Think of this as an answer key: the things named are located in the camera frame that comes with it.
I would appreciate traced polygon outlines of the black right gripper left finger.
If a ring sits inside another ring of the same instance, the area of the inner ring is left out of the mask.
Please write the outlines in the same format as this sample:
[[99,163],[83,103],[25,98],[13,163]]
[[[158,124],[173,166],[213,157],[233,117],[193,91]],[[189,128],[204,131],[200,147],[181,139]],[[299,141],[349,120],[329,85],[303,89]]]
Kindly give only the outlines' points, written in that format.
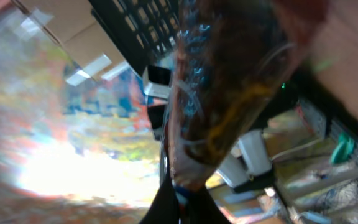
[[162,182],[148,212],[140,224],[179,224],[179,208],[172,186],[172,181],[166,177]]

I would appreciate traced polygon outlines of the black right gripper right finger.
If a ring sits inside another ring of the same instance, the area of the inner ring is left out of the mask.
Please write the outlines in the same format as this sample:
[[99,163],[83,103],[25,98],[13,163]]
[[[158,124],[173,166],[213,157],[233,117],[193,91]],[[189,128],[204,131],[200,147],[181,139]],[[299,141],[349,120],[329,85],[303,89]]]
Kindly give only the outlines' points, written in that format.
[[188,197],[188,213],[190,224],[231,224],[206,187]]

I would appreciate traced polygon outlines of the red brown candy bar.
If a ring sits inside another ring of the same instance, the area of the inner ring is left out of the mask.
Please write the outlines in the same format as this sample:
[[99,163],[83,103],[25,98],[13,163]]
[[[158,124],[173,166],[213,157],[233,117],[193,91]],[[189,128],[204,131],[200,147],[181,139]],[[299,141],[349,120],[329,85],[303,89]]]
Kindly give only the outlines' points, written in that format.
[[327,0],[186,0],[168,111],[174,187],[203,188],[306,57]]

